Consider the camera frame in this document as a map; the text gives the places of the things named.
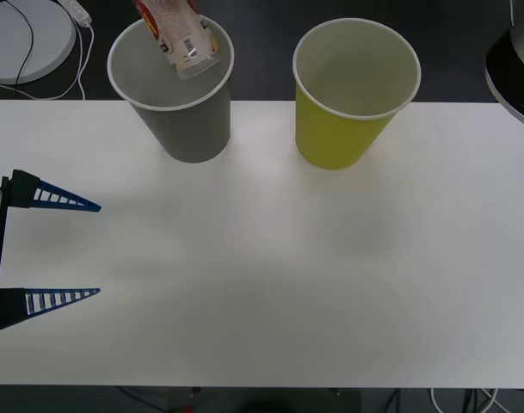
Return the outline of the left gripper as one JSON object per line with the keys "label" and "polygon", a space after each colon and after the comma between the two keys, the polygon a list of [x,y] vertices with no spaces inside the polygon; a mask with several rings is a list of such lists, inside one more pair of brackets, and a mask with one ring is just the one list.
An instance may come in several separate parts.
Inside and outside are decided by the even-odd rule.
{"label": "left gripper", "polygon": [[[38,176],[13,170],[11,179],[4,176],[0,186],[0,268],[9,205],[25,209],[83,212],[100,212],[102,209],[95,202],[43,181]],[[100,288],[0,289],[0,330],[93,297],[100,291]]]}

